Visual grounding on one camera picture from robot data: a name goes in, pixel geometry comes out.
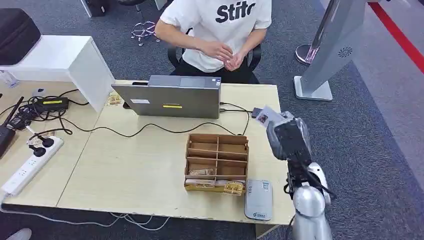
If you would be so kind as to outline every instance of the silver laptop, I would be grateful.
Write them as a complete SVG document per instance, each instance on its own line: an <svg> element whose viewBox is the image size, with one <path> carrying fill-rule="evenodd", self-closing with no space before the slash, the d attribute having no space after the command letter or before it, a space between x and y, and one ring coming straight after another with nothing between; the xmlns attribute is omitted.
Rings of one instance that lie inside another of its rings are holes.
<svg viewBox="0 0 424 240"><path fill-rule="evenodd" d="M138 115L218 119L220 77L152 75L146 85L112 84Z"/></svg>

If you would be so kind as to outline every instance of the hand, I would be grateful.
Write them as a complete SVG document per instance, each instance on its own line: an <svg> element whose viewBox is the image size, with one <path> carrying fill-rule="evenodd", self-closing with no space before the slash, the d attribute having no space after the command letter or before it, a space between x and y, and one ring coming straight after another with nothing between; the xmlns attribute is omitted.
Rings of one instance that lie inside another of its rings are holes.
<svg viewBox="0 0 424 240"><path fill-rule="evenodd" d="M245 56L246 56L245 54L242 54L240 52L237 53L236 55L232 57L232 60L224 62L225 69L227 69L230 72L239 69L240 66L242 65L242 62Z"/></svg>
<svg viewBox="0 0 424 240"><path fill-rule="evenodd" d="M218 59L224 63L233 59L233 50L222 42L205 41L199 47L199 50L207 56Z"/></svg>

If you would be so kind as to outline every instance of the black pants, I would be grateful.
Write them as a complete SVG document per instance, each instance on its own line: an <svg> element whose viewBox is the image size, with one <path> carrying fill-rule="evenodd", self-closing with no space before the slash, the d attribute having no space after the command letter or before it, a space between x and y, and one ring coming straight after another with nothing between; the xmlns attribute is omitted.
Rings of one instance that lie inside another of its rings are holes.
<svg viewBox="0 0 424 240"><path fill-rule="evenodd" d="M225 67L216 72L204 72L185 62L181 58L178 67L170 74L174 76L193 76L193 77L221 77L222 83L227 84L256 84L252 78L252 71L248 68L248 61L244 58L241 66L234 70L228 71Z"/></svg>

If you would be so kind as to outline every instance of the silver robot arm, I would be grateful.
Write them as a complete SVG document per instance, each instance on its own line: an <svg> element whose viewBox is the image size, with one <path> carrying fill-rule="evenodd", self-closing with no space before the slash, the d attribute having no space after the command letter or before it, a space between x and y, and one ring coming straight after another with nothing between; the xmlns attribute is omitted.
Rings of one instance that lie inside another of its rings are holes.
<svg viewBox="0 0 424 240"><path fill-rule="evenodd" d="M295 240L332 240L325 216L331 204L327 180L320 165L312 162L309 133L301 118L290 112L280 114L280 122L270 122L266 134L274 156L287 161L287 185L284 191L293 200Z"/></svg>

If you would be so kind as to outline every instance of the silver device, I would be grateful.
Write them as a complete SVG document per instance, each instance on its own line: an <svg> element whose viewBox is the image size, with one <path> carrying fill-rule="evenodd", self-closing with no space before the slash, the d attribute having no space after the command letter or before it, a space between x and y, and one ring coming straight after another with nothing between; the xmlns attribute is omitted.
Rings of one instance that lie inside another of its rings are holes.
<svg viewBox="0 0 424 240"><path fill-rule="evenodd" d="M269 221L273 218L273 186L267 180L247 180L244 215Z"/></svg>
<svg viewBox="0 0 424 240"><path fill-rule="evenodd" d="M312 162L308 128L301 118L290 112L281 113L280 122L270 122L266 135L273 155L287 161L288 194L293 200L295 240L332 240L325 208L331 204L326 176L320 165Z"/></svg>
<svg viewBox="0 0 424 240"><path fill-rule="evenodd" d="M310 65L302 76L294 77L298 99L333 100L328 80L348 64L358 51L366 4L380 1L329 1L312 45L301 45L295 51L299 62Z"/></svg>
<svg viewBox="0 0 424 240"><path fill-rule="evenodd" d="M220 116L220 77L152 75L147 85L111 86L141 116Z"/></svg>

